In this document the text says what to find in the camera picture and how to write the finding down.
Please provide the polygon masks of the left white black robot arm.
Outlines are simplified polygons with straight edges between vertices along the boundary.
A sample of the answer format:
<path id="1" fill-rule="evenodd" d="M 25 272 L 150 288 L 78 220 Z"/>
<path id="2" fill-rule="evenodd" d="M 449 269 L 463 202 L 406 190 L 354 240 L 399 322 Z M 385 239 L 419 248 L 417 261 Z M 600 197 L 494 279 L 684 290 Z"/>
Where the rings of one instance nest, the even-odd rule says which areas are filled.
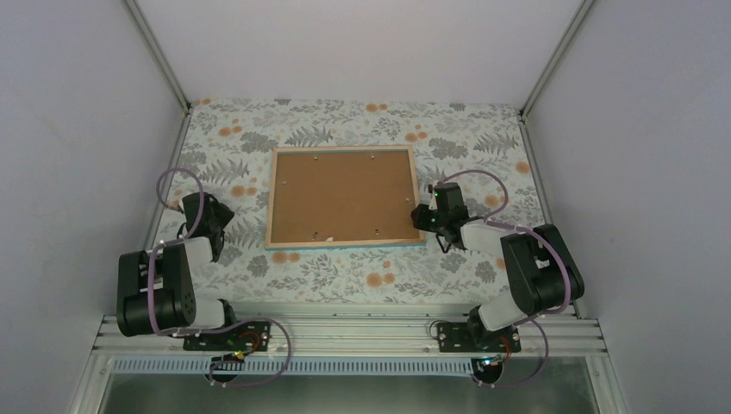
<path id="1" fill-rule="evenodd" d="M 196 295 L 192 272 L 219 261 L 224 248 L 224 229 L 234 218 L 234 212 L 209 193 L 203 198 L 190 194 L 183 198 L 183 206 L 184 229 L 191 227 L 198 208 L 203 208 L 198 226 L 184 244 L 163 247 L 153 265 L 150 264 L 150 250 L 120 256 L 116 299 L 118 329 L 127 337 L 154 333 L 147 295 L 148 272 L 153 269 L 153 309 L 159 330 L 170 335 L 182 329 L 205 330 L 206 338 L 215 347 L 231 348 L 238 342 L 241 329 L 235 321 L 233 307 L 225 299 Z"/>

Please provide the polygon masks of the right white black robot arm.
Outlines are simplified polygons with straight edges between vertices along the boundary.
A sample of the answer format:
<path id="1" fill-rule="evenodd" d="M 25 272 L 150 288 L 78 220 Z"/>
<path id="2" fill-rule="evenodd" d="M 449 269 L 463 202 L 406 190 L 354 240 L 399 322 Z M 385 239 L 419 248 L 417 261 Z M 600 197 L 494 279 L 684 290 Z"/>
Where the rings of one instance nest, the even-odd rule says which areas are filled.
<path id="1" fill-rule="evenodd" d="M 434 234 L 444 253 L 500 254 L 505 264 L 508 290 L 468 314 L 464 330 L 473 348 L 487 351 L 519 324 L 560 313 L 583 297 L 583 278 L 556 226 L 531 229 L 472 216 L 455 183 L 436 185 L 431 195 L 410 214 L 416 229 Z"/>

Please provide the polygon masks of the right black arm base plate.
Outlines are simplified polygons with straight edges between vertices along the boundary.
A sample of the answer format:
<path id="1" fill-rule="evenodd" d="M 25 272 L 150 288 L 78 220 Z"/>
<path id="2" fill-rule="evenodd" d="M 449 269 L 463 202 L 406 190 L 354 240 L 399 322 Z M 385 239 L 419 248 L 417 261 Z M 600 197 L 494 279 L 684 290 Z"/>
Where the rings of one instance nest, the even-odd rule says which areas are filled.
<path id="1" fill-rule="evenodd" d="M 508 326 L 496 331 L 473 329 L 469 323 L 433 321 L 428 335 L 438 342 L 441 353 L 517 353 L 522 350 L 517 327 Z"/>

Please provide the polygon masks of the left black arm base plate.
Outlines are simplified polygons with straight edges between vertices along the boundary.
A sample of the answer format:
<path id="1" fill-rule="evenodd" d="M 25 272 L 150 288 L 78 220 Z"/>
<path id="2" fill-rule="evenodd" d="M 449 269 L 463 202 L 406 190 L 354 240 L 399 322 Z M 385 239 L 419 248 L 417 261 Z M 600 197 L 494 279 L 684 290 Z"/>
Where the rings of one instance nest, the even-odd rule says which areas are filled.
<path id="1" fill-rule="evenodd" d="M 184 339 L 183 350 L 221 353 L 265 352 L 272 324 L 253 321 L 219 334 L 200 334 Z"/>

